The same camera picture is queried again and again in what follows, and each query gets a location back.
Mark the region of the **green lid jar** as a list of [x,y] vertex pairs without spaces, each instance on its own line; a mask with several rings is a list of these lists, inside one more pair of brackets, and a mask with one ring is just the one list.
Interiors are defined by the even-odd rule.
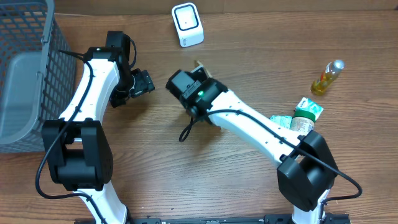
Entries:
[[314,129],[316,116],[305,110],[296,110],[290,124],[290,130],[307,135]]

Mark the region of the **beige brown snack packet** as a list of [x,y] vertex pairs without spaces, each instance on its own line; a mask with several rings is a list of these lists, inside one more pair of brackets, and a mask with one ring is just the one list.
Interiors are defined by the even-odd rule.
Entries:
[[208,71],[208,69],[204,66],[204,64],[202,64],[199,60],[195,60],[195,61],[194,61],[194,64],[195,64],[195,67],[196,67],[196,68],[202,69],[203,72],[205,73],[205,75],[206,75],[208,78],[212,78],[212,77],[213,77],[213,76],[211,75],[211,73]]

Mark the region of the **teal snack packet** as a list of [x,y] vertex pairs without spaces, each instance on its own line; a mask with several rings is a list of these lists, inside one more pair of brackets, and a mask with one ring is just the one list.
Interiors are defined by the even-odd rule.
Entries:
[[292,117],[287,115],[272,115],[270,120],[287,129],[290,128],[292,123]]

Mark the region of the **silver capped amber bottle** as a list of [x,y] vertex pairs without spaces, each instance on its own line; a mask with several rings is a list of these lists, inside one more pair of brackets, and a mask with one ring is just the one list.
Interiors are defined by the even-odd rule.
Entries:
[[321,76],[313,81],[311,92],[315,95],[325,94],[327,88],[339,77],[344,67],[345,63],[342,60],[334,60],[330,62]]

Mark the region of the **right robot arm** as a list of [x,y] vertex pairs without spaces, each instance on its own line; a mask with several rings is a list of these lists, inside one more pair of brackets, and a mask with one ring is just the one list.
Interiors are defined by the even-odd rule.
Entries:
[[325,221],[325,199],[338,167],[321,134],[275,124],[203,68],[177,70],[165,87],[192,117],[192,124],[204,120],[231,131],[273,162],[279,191],[294,206],[291,223]]

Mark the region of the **teal Kleenex tissue pack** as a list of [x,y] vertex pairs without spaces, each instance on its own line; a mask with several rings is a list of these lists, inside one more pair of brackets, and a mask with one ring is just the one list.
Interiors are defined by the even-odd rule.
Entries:
[[303,97],[295,107],[295,110],[303,110],[311,112],[312,114],[315,115],[315,119],[318,119],[321,113],[323,112],[323,107],[321,107],[311,99]]

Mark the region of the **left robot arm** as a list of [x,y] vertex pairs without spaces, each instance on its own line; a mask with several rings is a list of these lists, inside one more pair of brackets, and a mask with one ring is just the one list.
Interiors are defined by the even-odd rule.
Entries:
[[35,175],[37,193],[50,200],[81,198],[92,223],[132,223],[111,183],[113,154],[102,122],[108,105],[125,105],[155,89],[148,71],[134,68],[136,59],[129,56],[136,50],[127,34],[109,31],[103,47],[64,51],[84,63],[83,75],[67,108],[42,126],[45,155]]

